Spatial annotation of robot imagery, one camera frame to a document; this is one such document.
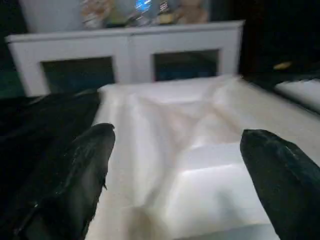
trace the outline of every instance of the white sheet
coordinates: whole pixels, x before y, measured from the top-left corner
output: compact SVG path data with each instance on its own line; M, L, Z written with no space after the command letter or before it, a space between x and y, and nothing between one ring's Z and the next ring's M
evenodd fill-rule
M103 105L96 122L114 124L116 142L109 162L108 191L102 192L87 240L132 239L128 232L132 207L144 206L151 196L154 199L148 203L150 213L165 222L169 238L193 237L212 230L219 232L255 224L268 226L269 220L255 195L240 152L235 148L245 128L272 131L298 144L320 163L317 149L320 122L313 115L236 77L112 85L102 91ZM203 159L201 154L213 154L212 149L224 148L223 144L234 154L219 158L234 161L232 167L217 165L217 156L212 155L206 158L207 165L202 166L207 169L207 177L183 177L183 163L194 162L197 157ZM203 183L207 184L199 191ZM228 199L236 200L233 201L236 211L231 215L227 214L228 207L214 200L222 190L229 192ZM192 200L190 195L196 191L195 196L202 196L199 201ZM207 194L213 198L212 204L204 200ZM240 214L241 221L233 220L235 213ZM262 228L262 232L270 234L264 239L275 237L273 231Z

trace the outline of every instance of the toy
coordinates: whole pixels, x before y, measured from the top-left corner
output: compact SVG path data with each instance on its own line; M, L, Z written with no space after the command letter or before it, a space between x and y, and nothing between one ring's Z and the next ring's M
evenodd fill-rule
M202 7L203 0L180 0L180 7L175 11L178 24L206 23L209 15Z
M87 29L101 29L113 7L111 0L83 0L82 17Z

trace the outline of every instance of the white cabinet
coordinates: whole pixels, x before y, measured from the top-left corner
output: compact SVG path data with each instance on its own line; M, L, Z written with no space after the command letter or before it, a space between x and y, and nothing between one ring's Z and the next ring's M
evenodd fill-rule
M26 94L38 96L63 92L64 82L68 79L67 70L79 76L76 81L104 78L100 72L106 70L112 72L115 83L153 82L156 80L155 57L166 53L213 51L218 62L217 74L236 74L242 24L242 21L228 21L11 35L7 42ZM50 79L52 75L63 75L60 90L55 89L55 83Z

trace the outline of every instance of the white bed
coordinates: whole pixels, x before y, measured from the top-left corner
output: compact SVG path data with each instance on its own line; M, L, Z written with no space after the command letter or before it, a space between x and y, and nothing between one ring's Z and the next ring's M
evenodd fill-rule
M158 221L166 236L152 239L275 240L240 155L242 131L269 130L320 164L320 121L237 77L101 91L96 123L114 124L116 142L87 240L137 239L133 228L158 228ZM137 208L156 223L139 222Z

